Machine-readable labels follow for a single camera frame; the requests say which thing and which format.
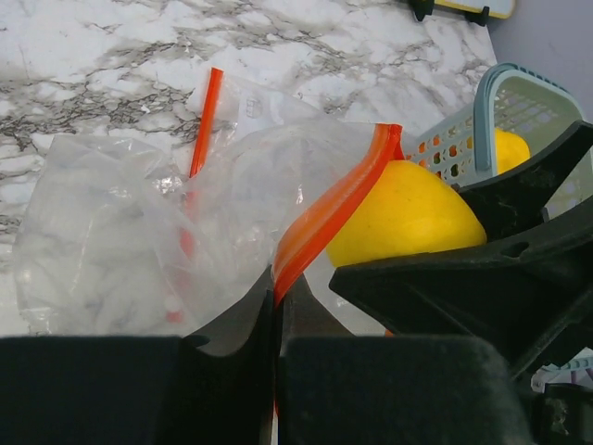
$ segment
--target ziplock bag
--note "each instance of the ziplock bag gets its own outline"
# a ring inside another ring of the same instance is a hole
[[[204,103],[203,125],[194,158],[197,169],[193,172],[204,164],[206,155],[215,160],[206,161],[205,170],[188,185],[188,196],[200,195],[199,203],[192,203],[191,207],[204,206],[197,218],[192,215],[193,221],[199,226],[203,215],[208,218],[214,210],[208,204],[211,199],[233,203],[229,206],[234,206],[233,216],[245,222],[247,229],[253,228],[250,220],[256,220],[259,215],[263,222],[261,232],[264,236],[273,235],[265,238],[265,246],[260,246],[262,256],[258,261],[249,260],[250,265],[237,267],[249,271],[238,293],[243,295],[273,257],[274,293],[278,303],[371,190],[386,163],[403,159],[402,129],[399,125],[345,124],[293,97],[232,76],[223,80],[219,70],[212,71]],[[211,131],[214,117],[226,129],[223,137]],[[224,171],[233,175],[228,182],[218,183],[221,199],[217,199],[218,193],[210,193],[209,184],[215,184],[215,178],[220,178]],[[202,193],[204,188],[208,188],[208,193]],[[233,188],[239,193],[233,195]],[[248,196],[249,206],[257,203],[249,218],[245,218],[249,209],[238,198],[242,193]],[[244,257],[233,255],[233,258]],[[329,279],[323,274],[333,269],[328,264],[329,261],[324,262],[324,272],[315,276],[322,277],[322,293],[331,302],[345,306],[327,288]],[[369,317],[364,314],[363,318],[367,321]]]
[[[121,145],[54,143],[15,246],[35,332],[186,335],[271,262],[279,302],[400,156],[398,125],[344,124],[220,71],[205,103],[203,167],[166,194],[151,181],[168,163],[159,150],[142,146],[138,164]]]
[[[182,185],[164,152],[132,139],[56,136],[13,248],[34,334],[172,335],[166,276],[145,232],[146,194]]]

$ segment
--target white marble surface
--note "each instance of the white marble surface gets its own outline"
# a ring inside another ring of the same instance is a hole
[[[11,245],[54,134],[133,136],[186,170],[212,66],[419,133],[495,63],[486,29],[395,0],[15,0],[0,42],[0,335],[27,331]]]

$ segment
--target black plastic bracket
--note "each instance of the black plastic bracket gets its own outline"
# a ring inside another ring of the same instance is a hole
[[[486,26],[490,18],[490,6],[484,6],[482,12],[465,11],[465,18],[476,25]]]
[[[426,16],[432,15],[435,9],[435,0],[408,0],[408,3],[418,21],[423,21]]]
[[[0,443],[269,444],[272,286],[186,338],[0,339]]]
[[[477,338],[301,337],[283,360],[283,445],[533,443],[504,360]]]
[[[516,379],[567,362],[593,344],[593,197],[548,222],[541,209],[591,146],[593,125],[577,121],[521,167],[461,190],[488,244],[341,267],[330,288],[394,333],[484,338]]]

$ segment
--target plastic basket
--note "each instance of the plastic basket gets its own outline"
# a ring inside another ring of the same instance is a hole
[[[406,158],[449,184],[475,184],[496,175],[494,129],[520,135],[532,156],[566,128],[585,117],[558,84],[511,63],[491,68],[478,85],[473,104],[406,144]],[[593,191],[587,157],[547,205],[550,217],[581,202]]]

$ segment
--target lemon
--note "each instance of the lemon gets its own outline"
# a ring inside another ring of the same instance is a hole
[[[482,224],[455,190],[413,162],[392,160],[327,253],[340,267],[485,242]]]
[[[529,146],[517,134],[503,132],[497,128],[494,132],[494,141],[497,150],[498,174],[514,169],[531,156]]]

